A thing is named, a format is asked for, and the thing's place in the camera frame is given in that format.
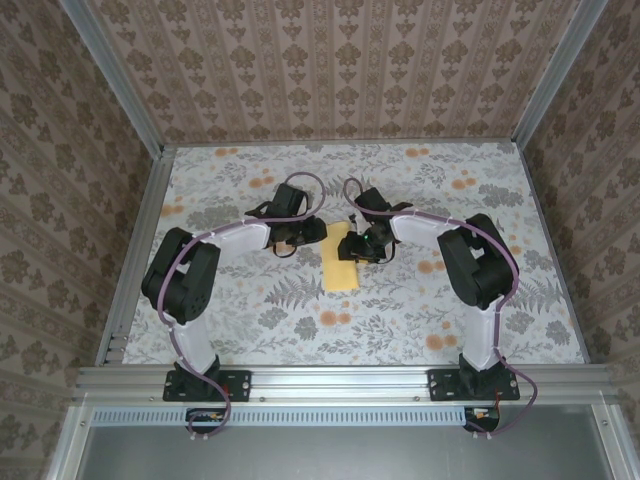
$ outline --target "beige damask wallpaper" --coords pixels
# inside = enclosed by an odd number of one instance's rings
[[[594,361],[640,445],[640,1],[610,0],[525,151]]]
[[[56,1],[0,1],[0,478],[32,479],[90,365],[149,158]]]
[[[165,143],[510,136],[579,0],[88,0]]]

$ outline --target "yellow sponge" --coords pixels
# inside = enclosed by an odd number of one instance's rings
[[[338,245],[349,230],[349,222],[327,225],[327,238],[320,242],[324,289],[327,292],[354,290],[360,286],[356,262],[338,260]]]

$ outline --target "floral table surface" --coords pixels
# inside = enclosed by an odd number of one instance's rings
[[[521,270],[503,311],[501,348],[515,363],[584,361],[569,301],[549,253],[519,154],[510,143],[407,143],[179,148],[152,256],[167,230],[191,232],[241,218],[295,171],[319,175],[328,198],[319,214],[347,220],[348,176],[376,186],[391,204],[455,218],[486,213]],[[311,179],[293,182],[318,199]],[[457,362],[465,341],[461,303],[435,249],[401,244],[384,266],[358,266],[360,288],[325,292],[319,245],[288,259],[271,251],[221,264],[203,314],[224,364],[397,365]],[[124,363],[167,364],[167,329],[140,296]]]

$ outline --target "purple cable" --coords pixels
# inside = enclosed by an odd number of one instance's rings
[[[500,435],[501,433],[505,433],[505,432],[511,430],[522,419],[522,417],[524,415],[526,415],[526,413],[531,409],[531,407],[535,403],[536,398],[538,398],[538,386],[536,385],[536,383],[528,375],[522,373],[520,370],[517,370],[515,367],[512,367],[509,363],[507,363],[507,361],[504,358],[502,358],[502,354],[500,353],[500,350],[498,348],[498,344],[500,342],[500,311],[502,310],[502,307],[504,307],[504,305],[516,294],[516,291],[518,290],[518,285],[520,283],[520,277],[518,275],[518,267],[516,266],[515,261],[511,257],[511,254],[502,245],[500,245],[500,242],[498,242],[496,239],[494,239],[491,235],[489,235],[488,233],[484,232],[483,230],[480,230],[479,228],[474,227],[473,225],[469,225],[468,223],[463,222],[461,220],[445,218],[445,217],[441,217],[439,215],[433,215],[431,213],[418,212],[418,211],[416,211],[416,212],[412,211],[411,213],[408,213],[408,212],[402,211],[402,210],[398,211],[398,212],[377,212],[375,210],[369,210],[367,208],[363,208],[360,205],[358,205],[356,202],[351,200],[351,198],[349,198],[349,195],[347,193],[347,186],[349,185],[350,182],[356,183],[360,187],[360,192],[362,192],[362,184],[360,183],[360,181],[357,178],[350,177],[350,178],[347,178],[345,180],[345,182],[344,182],[344,184],[342,186],[342,193],[343,193],[344,197],[346,198],[347,202],[349,202],[349,204],[352,207],[355,207],[360,212],[368,213],[370,215],[384,215],[384,216],[388,216],[388,217],[414,216],[415,215],[417,217],[427,218],[429,220],[433,220],[433,221],[436,221],[436,222],[449,223],[451,225],[456,225],[456,226],[459,226],[459,227],[463,227],[463,228],[466,228],[467,230],[475,233],[476,235],[481,236],[485,240],[487,240],[491,245],[493,245],[496,248],[496,250],[498,250],[500,252],[500,254],[507,261],[507,264],[509,265],[509,268],[511,269],[511,273],[513,275],[513,286],[511,288],[511,291],[502,298],[502,300],[498,303],[498,305],[496,305],[495,327],[494,327],[494,330],[493,330],[493,351],[497,355],[500,363],[502,363],[502,365],[504,365],[504,367],[507,370],[509,370],[512,373],[514,373],[515,375],[518,375],[519,377],[523,378],[524,380],[526,380],[531,385],[531,388],[533,388],[533,394],[531,395],[531,398],[529,399],[529,402],[520,411],[520,413],[516,416],[516,418],[511,423],[509,423],[509,425],[507,425],[505,427],[499,428],[499,429],[497,429],[497,430],[495,430],[493,432],[487,432],[485,429],[483,429],[479,425],[476,425],[473,422],[467,421],[467,424],[471,425],[473,428],[475,428],[480,433],[482,433],[482,434],[484,434],[486,436]]]
[[[214,235],[219,235],[221,233],[224,233],[224,232],[226,232],[228,230],[231,230],[233,228],[236,228],[236,227],[239,227],[239,226],[242,226],[242,225],[255,225],[255,224],[261,224],[261,223],[267,223],[267,222],[269,222],[269,223],[299,222],[301,220],[305,220],[306,218],[311,217],[312,215],[315,215],[322,208],[322,206],[324,205],[324,202],[325,202],[325,200],[327,198],[327,189],[326,189],[324,183],[322,182],[322,180],[320,179],[320,177],[318,177],[314,173],[310,173],[310,172],[295,172],[295,173],[292,173],[291,175],[289,175],[286,178],[284,183],[288,183],[289,180],[291,180],[292,178],[299,177],[299,176],[311,177],[311,178],[313,178],[314,180],[316,180],[320,184],[320,188],[322,190],[321,191],[320,202],[318,203],[318,205],[313,210],[311,210],[310,212],[305,213],[304,215],[298,215],[298,216],[289,217],[289,218],[251,218],[251,219],[248,219],[248,220],[240,220],[238,222],[229,223],[227,225],[222,225],[220,227],[214,228],[210,232],[202,233],[202,234],[194,237],[189,243],[187,243],[185,245],[185,247],[180,251],[180,253],[176,257],[176,259],[173,261],[173,263],[171,264],[171,267],[169,267],[169,270],[167,271],[167,275],[166,275],[164,281],[162,282],[162,286],[160,287],[160,293],[158,294],[158,305],[157,305],[158,318],[160,318],[160,321],[162,323],[164,323],[165,325],[167,325],[169,327],[169,337],[171,339],[171,344],[173,345],[173,348],[175,349],[176,353],[178,354],[178,357],[182,361],[182,364],[183,364],[184,368],[189,373],[191,373],[193,376],[199,378],[203,382],[206,382],[209,385],[211,385],[213,388],[215,388],[216,391],[224,399],[224,403],[225,403],[224,417],[222,418],[222,421],[220,422],[220,424],[215,428],[215,430],[213,430],[210,433],[210,435],[216,435],[217,433],[219,433],[222,430],[222,427],[224,427],[227,424],[227,422],[229,421],[229,418],[231,416],[231,400],[229,399],[229,395],[227,395],[227,393],[220,387],[220,385],[218,385],[216,382],[214,382],[210,378],[207,378],[204,375],[202,375],[201,373],[198,373],[196,371],[196,369],[189,363],[189,361],[184,356],[184,352],[180,348],[180,345],[178,345],[178,342],[177,342],[176,337],[175,337],[175,332],[174,332],[174,329],[173,329],[174,323],[171,322],[170,320],[168,320],[164,316],[164,299],[165,299],[165,296],[167,294],[167,288],[169,287],[169,282],[171,281],[171,278],[175,274],[178,266],[180,265],[180,262],[185,257],[185,255],[187,255],[189,250],[191,250],[193,248],[193,246],[196,245],[201,240],[204,240],[206,238],[211,238]],[[191,435],[195,435],[195,432],[193,431],[193,428],[192,428],[192,424],[193,424],[193,422],[190,421],[189,425],[188,425],[189,433],[191,433]]]

